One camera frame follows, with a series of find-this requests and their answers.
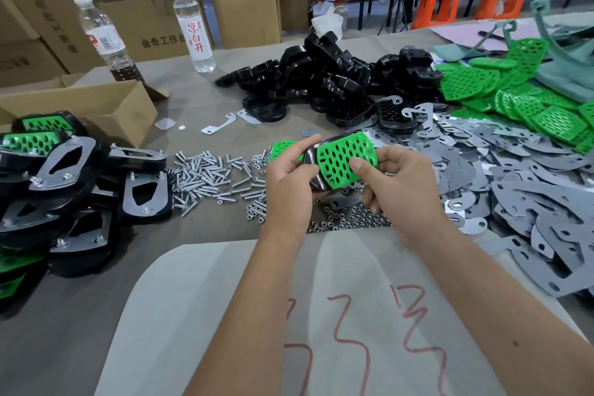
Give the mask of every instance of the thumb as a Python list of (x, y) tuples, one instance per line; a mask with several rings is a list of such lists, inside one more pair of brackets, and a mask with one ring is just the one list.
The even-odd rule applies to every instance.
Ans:
[(293, 171), (299, 179), (310, 181), (320, 172), (320, 167), (316, 164), (302, 164)]
[(349, 165), (355, 174), (359, 175), (364, 182), (371, 186), (371, 189), (374, 189), (374, 186), (379, 185), (385, 179), (385, 175), (379, 169), (376, 169), (362, 158), (351, 158)]

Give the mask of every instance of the brown liquid in bottle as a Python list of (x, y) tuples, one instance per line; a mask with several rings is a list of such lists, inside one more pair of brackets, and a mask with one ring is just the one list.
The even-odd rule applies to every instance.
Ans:
[(110, 69), (110, 71), (117, 82), (122, 82), (123, 80), (140, 80), (144, 83), (144, 77), (135, 64), (123, 67), (122, 69)]

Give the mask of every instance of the stack of black parts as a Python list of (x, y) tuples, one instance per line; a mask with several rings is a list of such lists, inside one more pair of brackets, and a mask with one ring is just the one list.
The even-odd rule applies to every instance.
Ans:
[[(243, 107), (261, 122), (277, 122), (289, 104), (309, 104), (342, 128), (360, 124), (378, 113), (391, 133), (407, 132), (416, 122), (401, 114), (402, 108), (431, 102), (443, 104), (439, 85), (442, 72), (433, 70), (433, 58), (424, 50), (404, 47), (376, 63), (353, 57), (336, 44), (333, 32), (311, 33), (303, 45), (288, 47), (280, 60), (244, 67), (219, 78), (216, 84), (239, 84), (248, 93)], [(379, 104), (370, 96), (400, 96), (396, 114), (388, 113), (392, 101)]]
[(99, 271), (120, 226), (171, 216), (165, 168), (162, 151), (109, 146), (66, 111), (17, 119), (0, 138), (0, 310), (48, 267)]

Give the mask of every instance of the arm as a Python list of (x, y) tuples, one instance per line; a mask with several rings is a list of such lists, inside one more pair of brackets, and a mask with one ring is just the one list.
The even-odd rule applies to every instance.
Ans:
[(319, 171), (294, 163), (320, 140), (294, 144), (268, 165), (260, 239), (183, 396), (280, 394), (293, 264), (311, 217), (309, 180)]
[(397, 146), (378, 151), (380, 171), (351, 168), (368, 184), (363, 202), (380, 208), (423, 260), (510, 395), (591, 395), (594, 349), (555, 317), (445, 216), (430, 161)]

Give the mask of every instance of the hand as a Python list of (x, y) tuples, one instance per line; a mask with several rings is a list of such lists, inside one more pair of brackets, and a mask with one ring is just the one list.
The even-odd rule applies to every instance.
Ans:
[(303, 244), (309, 225), (312, 200), (324, 197), (312, 194), (309, 181), (320, 172), (317, 165), (297, 163), (308, 148), (322, 141), (321, 135), (310, 136), (293, 144), (266, 169), (267, 232), (284, 232)]
[(383, 211), (407, 243), (419, 233), (439, 227), (444, 220), (449, 222), (426, 155), (400, 146), (383, 147), (376, 153), (379, 170), (361, 158), (350, 161), (351, 169), (367, 183), (363, 205), (375, 215)]

